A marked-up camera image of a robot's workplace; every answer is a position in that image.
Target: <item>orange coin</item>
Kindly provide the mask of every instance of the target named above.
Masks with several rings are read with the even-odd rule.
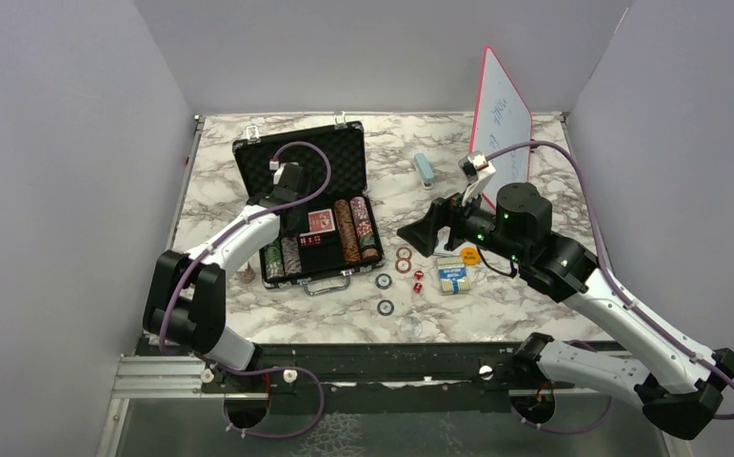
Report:
[[[464,248],[462,249],[462,261],[465,265],[476,265],[479,263],[479,251],[476,248]]]

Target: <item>marble table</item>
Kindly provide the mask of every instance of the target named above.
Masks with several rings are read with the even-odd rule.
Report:
[[[309,297],[300,287],[266,290],[259,278],[243,284],[232,276],[227,290],[227,325],[257,343],[404,343],[522,341],[532,331],[557,339],[609,340],[585,317],[551,302],[520,279],[510,280],[481,264],[468,268],[469,294],[445,296],[433,282],[434,258],[417,254],[414,269],[426,278],[421,294],[413,293],[411,274],[394,269],[395,250],[403,245],[398,227],[422,217],[430,200],[464,189],[456,163],[467,152],[471,113],[348,113],[348,121],[365,127],[367,194],[372,201],[387,264],[355,275],[344,292]],[[332,124],[332,116],[315,113],[209,116],[201,138],[174,248],[186,250],[222,229],[247,198],[232,155],[231,143],[245,136],[248,125],[262,135]],[[557,113],[539,114],[533,138],[567,147]],[[410,158],[424,152],[437,177],[432,189],[420,186]],[[531,154],[529,181],[554,205],[554,229],[593,247],[587,211],[576,175],[568,162],[549,149]],[[506,262],[490,254],[500,268]],[[375,276],[386,272],[394,284],[375,287]],[[341,278],[321,281],[314,288],[340,284]],[[395,305],[390,316],[376,311],[381,299]]]

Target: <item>poker chip case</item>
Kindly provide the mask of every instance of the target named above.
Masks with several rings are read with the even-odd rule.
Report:
[[[260,249],[261,277],[266,288],[300,285],[311,296],[343,290],[349,286],[352,274],[372,271],[385,262],[372,205],[365,195],[367,159],[364,127],[357,121],[338,121],[337,116],[334,125],[266,136],[260,136],[258,129],[250,126],[246,139],[232,143],[235,161],[249,197],[270,192],[273,173],[268,161],[282,145],[294,141],[311,143],[319,147],[330,162],[330,183],[325,191],[294,212],[281,214],[279,238]],[[286,149],[280,155],[280,162],[294,162],[309,169],[311,191],[324,182],[325,164],[312,149],[302,146]],[[330,214],[334,229],[313,232],[311,219],[318,229],[320,224],[327,222]],[[311,281],[337,276],[343,276],[341,286],[310,290]]]

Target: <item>white wall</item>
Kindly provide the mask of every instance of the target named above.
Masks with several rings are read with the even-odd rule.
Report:
[[[134,0],[203,113],[473,110],[493,46],[534,110],[576,101],[631,0]]]
[[[734,349],[734,1],[636,0],[568,125],[625,284]],[[693,447],[734,455],[734,422]]]
[[[0,1],[0,455],[94,455],[191,125],[130,0]]]

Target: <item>open case lid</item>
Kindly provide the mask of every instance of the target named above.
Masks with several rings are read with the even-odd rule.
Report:
[[[248,196],[271,190],[273,174],[268,168],[268,161],[277,149],[292,141],[306,141],[327,154],[332,176],[323,196],[352,195],[367,189],[364,126],[360,122],[347,122],[232,143],[235,161]],[[318,189],[325,181],[325,163],[312,149],[301,146],[286,149],[280,154],[280,162],[297,162],[309,169],[312,173],[312,189]]]

